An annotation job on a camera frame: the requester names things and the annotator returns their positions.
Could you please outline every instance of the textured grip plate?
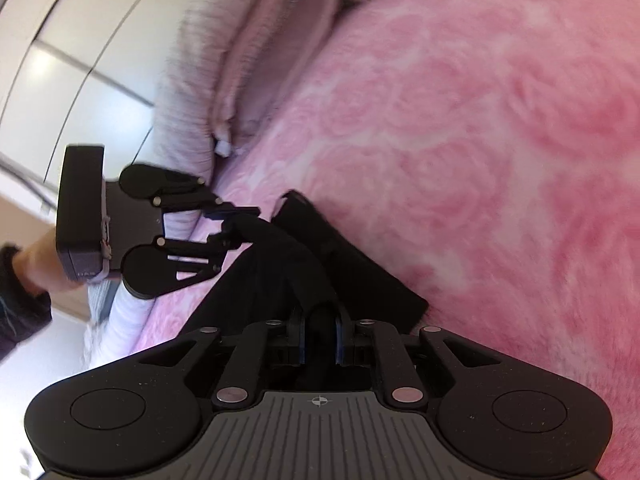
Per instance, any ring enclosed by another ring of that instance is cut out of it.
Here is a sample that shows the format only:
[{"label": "textured grip plate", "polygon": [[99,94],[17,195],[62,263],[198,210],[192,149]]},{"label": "textured grip plate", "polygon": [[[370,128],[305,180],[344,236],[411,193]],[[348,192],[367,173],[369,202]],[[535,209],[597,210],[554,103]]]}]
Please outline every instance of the textured grip plate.
[{"label": "textured grip plate", "polygon": [[[423,417],[372,392],[267,392],[217,415],[187,453],[136,480],[493,480],[453,456]],[[573,480],[597,480],[582,473]],[[41,480],[70,480],[49,473]]]}]

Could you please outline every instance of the white cabinet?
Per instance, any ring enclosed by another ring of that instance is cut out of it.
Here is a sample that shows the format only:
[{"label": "white cabinet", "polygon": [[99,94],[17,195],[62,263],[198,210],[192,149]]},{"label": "white cabinet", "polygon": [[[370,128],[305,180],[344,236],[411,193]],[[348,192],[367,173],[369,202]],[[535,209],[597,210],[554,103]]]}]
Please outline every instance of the white cabinet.
[{"label": "white cabinet", "polygon": [[140,0],[96,70],[153,103],[169,49],[190,0]]},{"label": "white cabinet", "polygon": [[59,0],[39,34],[44,43],[93,66],[137,0]]},{"label": "white cabinet", "polygon": [[152,140],[153,134],[154,131],[151,130],[148,136],[146,136],[145,142],[142,144],[142,147],[140,147],[140,151],[136,155],[136,160],[134,160],[134,162],[156,165],[158,164],[157,162],[155,162],[156,156],[154,154],[154,146]]},{"label": "white cabinet", "polygon": [[90,75],[60,135],[47,182],[59,184],[68,144],[103,144],[104,176],[117,178],[133,161],[151,122],[150,107]]},{"label": "white cabinet", "polygon": [[[38,186],[34,182],[32,184],[51,202],[54,204],[58,202],[58,197],[51,190],[44,186]],[[38,198],[20,181],[2,172],[0,172],[0,196],[45,222],[50,224],[55,224],[56,222],[56,213],[53,209],[44,207],[42,199]]]},{"label": "white cabinet", "polygon": [[86,72],[33,45],[0,123],[0,152],[44,179]]},{"label": "white cabinet", "polygon": [[25,53],[56,0],[7,0],[0,11],[0,110]]}]

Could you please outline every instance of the fuzzy pink blanket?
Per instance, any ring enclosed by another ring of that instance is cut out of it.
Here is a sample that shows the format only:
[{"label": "fuzzy pink blanket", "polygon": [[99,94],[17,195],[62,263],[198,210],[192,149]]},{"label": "fuzzy pink blanket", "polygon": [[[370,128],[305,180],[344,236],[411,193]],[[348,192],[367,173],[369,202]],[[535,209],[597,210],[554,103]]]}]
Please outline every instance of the fuzzy pink blanket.
[{"label": "fuzzy pink blanket", "polygon": [[[268,216],[290,188],[425,322],[601,395],[600,472],[640,478],[640,0],[361,7],[217,191]],[[209,287],[161,298],[136,349]]]}]

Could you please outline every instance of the human hand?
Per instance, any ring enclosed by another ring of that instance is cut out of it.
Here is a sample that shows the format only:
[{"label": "human hand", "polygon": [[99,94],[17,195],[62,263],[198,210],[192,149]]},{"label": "human hand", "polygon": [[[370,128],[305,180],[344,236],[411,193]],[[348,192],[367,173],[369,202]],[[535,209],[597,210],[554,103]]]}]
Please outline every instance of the human hand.
[{"label": "human hand", "polygon": [[66,292],[81,283],[72,282],[65,274],[56,251],[56,230],[51,229],[36,243],[18,252],[13,259],[14,273],[29,294]]}]

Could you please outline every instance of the sleeve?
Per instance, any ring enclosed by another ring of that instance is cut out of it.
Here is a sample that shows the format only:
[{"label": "sleeve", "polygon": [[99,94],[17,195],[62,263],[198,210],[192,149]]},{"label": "sleeve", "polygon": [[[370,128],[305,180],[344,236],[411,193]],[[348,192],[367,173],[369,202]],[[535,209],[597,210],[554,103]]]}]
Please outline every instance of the sleeve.
[{"label": "sleeve", "polygon": [[51,321],[51,298],[30,296],[14,273],[12,259],[18,249],[0,250],[0,360],[16,345],[30,338]]}]

